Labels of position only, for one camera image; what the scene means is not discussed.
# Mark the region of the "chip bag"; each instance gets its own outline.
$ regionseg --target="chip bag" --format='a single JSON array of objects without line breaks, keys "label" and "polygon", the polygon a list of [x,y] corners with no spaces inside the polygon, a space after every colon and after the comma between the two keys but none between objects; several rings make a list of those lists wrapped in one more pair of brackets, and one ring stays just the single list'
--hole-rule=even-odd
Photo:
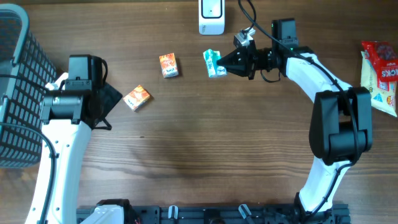
[{"label": "chip bag", "polygon": [[362,52],[361,86],[366,87],[371,93],[371,104],[374,108],[397,117],[396,89],[397,82],[382,82],[368,59]]},{"label": "chip bag", "polygon": [[362,41],[362,46],[380,81],[398,81],[398,56],[388,42]]}]

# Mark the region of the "wood grain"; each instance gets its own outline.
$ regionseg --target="wood grain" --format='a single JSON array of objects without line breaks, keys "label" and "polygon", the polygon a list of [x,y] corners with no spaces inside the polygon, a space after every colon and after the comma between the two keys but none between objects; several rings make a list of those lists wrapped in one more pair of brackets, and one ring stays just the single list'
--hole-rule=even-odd
[{"label": "wood grain", "polygon": [[[344,81],[358,86],[360,40],[398,49],[397,1],[254,1],[258,23],[294,17],[302,45]],[[198,33],[197,2],[26,6],[30,28],[54,64],[93,54],[109,65],[123,95],[138,84],[154,97],[138,113],[120,102],[111,132],[93,131],[80,177],[78,205],[128,198],[134,205],[290,203],[304,185],[312,102],[294,83],[236,77],[210,80],[202,52],[231,52],[249,26],[236,1],[226,4],[226,32]],[[258,47],[271,42],[255,35]],[[159,56],[174,52],[181,75],[163,79]],[[269,78],[276,78],[273,71]],[[374,144],[350,169],[335,200],[353,223],[397,223],[398,122],[373,110]],[[23,223],[37,166],[0,170],[0,223]]]}]

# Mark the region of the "snack packet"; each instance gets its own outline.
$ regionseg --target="snack packet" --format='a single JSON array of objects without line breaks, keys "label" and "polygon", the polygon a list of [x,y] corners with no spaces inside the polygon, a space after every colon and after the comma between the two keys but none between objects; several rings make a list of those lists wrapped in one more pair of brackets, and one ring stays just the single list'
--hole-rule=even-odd
[{"label": "snack packet", "polygon": [[398,81],[398,56],[388,42],[362,41],[362,46],[380,81]]},{"label": "snack packet", "polygon": [[203,57],[205,58],[209,78],[224,77],[227,75],[226,69],[217,65],[217,60],[221,58],[219,51],[208,49],[203,53]]},{"label": "snack packet", "polygon": [[159,60],[164,78],[178,75],[177,61],[175,60],[174,53],[159,56]]},{"label": "snack packet", "polygon": [[396,89],[397,82],[382,82],[368,59],[362,52],[361,86],[366,87],[371,93],[371,104],[374,108],[397,117]]},{"label": "snack packet", "polygon": [[123,100],[133,111],[135,111],[149,98],[150,94],[141,85],[138,85],[132,92],[125,96]]}]

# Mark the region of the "plastic basket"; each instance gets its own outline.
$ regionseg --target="plastic basket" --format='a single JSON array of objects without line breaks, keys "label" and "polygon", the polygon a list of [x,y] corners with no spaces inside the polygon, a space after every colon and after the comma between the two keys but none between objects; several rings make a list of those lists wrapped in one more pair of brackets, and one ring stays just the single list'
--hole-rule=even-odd
[{"label": "plastic basket", "polygon": [[[0,4],[0,73],[28,78],[44,86],[55,80],[55,67],[29,30],[25,10]],[[40,131],[43,90],[25,81],[0,78],[0,121]],[[0,126],[0,167],[21,168],[40,161],[41,138],[18,128]]]}]

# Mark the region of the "small orange package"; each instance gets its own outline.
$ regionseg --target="small orange package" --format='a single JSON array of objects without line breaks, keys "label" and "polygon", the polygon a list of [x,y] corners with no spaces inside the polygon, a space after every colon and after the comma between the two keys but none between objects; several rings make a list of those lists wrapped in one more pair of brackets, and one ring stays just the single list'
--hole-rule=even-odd
[{"label": "small orange package", "polygon": [[150,94],[141,86],[138,85],[132,92],[123,98],[127,105],[136,110],[150,98]]},{"label": "small orange package", "polygon": [[177,63],[175,61],[174,53],[160,56],[159,59],[164,78],[174,77],[178,75]]}]

